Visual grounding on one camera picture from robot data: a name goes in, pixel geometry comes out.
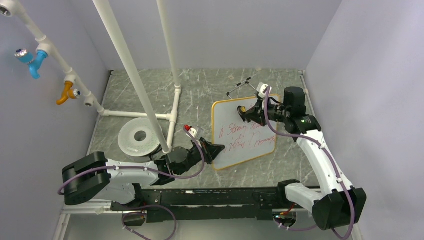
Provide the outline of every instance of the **white wall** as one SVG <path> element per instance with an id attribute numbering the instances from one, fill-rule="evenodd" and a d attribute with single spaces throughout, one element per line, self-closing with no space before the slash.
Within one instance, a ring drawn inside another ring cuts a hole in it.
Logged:
<path id="1" fill-rule="evenodd" d="M 73 6 L 21 2 L 101 100 L 108 71 Z M 17 17 L 0 16 L 0 32 L 0 239 L 49 240 L 64 202 L 56 194 L 62 168 L 87 153 L 97 112 L 81 99 L 56 105 L 65 75 L 50 57 L 37 80 L 15 59 L 16 49 L 34 52 L 38 45 Z"/>
<path id="2" fill-rule="evenodd" d="M 123 65 L 92 1 L 71 0 L 109 69 Z M 165 0 L 178 68 L 305 69 L 341 0 Z M 110 0 L 140 69 L 170 68 L 155 0 Z"/>
<path id="3" fill-rule="evenodd" d="M 422 0 L 344 0 L 306 70 L 366 240 L 423 239 L 423 23 Z"/>

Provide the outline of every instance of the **pipe joint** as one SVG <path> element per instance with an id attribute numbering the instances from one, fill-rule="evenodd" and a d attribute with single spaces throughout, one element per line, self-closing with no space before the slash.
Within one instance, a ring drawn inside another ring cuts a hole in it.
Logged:
<path id="1" fill-rule="evenodd" d="M 90 91 L 90 93 L 85 96 L 84 105 L 87 107 L 92 107 L 94 105 L 95 97 L 93 93 Z"/>
<path id="2" fill-rule="evenodd" d="M 98 112 L 98 114 L 100 114 L 100 116 L 103 116 L 103 117 L 108 117 L 109 116 L 109 111 L 110 110 L 103 110 L 101 112 Z"/>
<path id="3" fill-rule="evenodd" d="M 172 123 L 177 123 L 177 116 L 178 116 L 178 111 L 172 110 L 171 114 L 170 114 L 169 121 L 172 122 Z"/>
<path id="4" fill-rule="evenodd" d="M 77 73 L 75 70 L 71 67 L 68 71 L 63 71 L 66 75 L 74 75 L 75 78 L 77 78 Z"/>
<path id="5" fill-rule="evenodd" d="M 75 84 L 75 79 L 77 78 L 77 76 L 75 76 L 74 74 L 67 74 L 65 76 L 65 79 L 63 80 L 64 83 L 66 82 L 71 82 L 73 85 Z"/>
<path id="6" fill-rule="evenodd" d="M 37 53 L 39 51 L 43 51 L 45 53 L 47 53 L 48 55 L 52 55 L 54 50 L 54 46 L 52 44 L 52 42 L 46 37 L 44 40 L 38 41 L 39 45 L 37 47 Z"/>
<path id="7" fill-rule="evenodd" d="M 99 108 L 97 108 L 97 112 L 100 116 L 104 116 L 105 115 L 105 108 L 103 106 L 100 106 Z"/>

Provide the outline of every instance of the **faucet valve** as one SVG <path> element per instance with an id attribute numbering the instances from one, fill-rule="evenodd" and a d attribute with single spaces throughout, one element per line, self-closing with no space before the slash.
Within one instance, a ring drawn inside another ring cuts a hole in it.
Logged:
<path id="1" fill-rule="evenodd" d="M 33 62 L 33 54 L 29 52 L 27 49 L 18 49 L 14 54 L 15 58 L 21 61 L 24 64 L 30 64 Z"/>
<path id="2" fill-rule="evenodd" d="M 57 105 L 64 104 L 68 99 L 77 99 L 80 97 L 81 92 L 78 89 L 72 89 L 74 84 L 70 81 L 65 81 L 65 86 L 59 100 L 56 100 Z"/>

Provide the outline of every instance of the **whiteboard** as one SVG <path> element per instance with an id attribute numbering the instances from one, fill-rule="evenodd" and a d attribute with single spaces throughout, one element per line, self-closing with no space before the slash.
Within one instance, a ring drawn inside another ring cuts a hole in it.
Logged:
<path id="1" fill-rule="evenodd" d="M 272 94 L 280 101 L 277 94 Z M 277 135 L 268 126 L 243 122 L 237 112 L 238 106 L 250 109 L 257 102 L 256 97 L 217 101 L 212 106 L 212 142 L 225 145 L 215 158 L 212 167 L 225 169 L 243 162 L 270 154 L 276 149 Z M 277 129 L 277 123 L 271 125 Z"/>

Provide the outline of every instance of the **yellow faucet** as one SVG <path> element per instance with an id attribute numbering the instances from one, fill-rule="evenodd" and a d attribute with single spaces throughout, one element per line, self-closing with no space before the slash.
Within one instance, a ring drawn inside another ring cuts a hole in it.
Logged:
<path id="1" fill-rule="evenodd" d="M 64 104 L 68 99 L 77 99 L 81 95 L 81 92 L 78 91 L 78 89 L 72 89 L 73 85 L 74 84 L 72 82 L 65 81 L 65 87 L 63 88 L 62 96 L 59 100 L 56 100 L 57 105 Z"/>

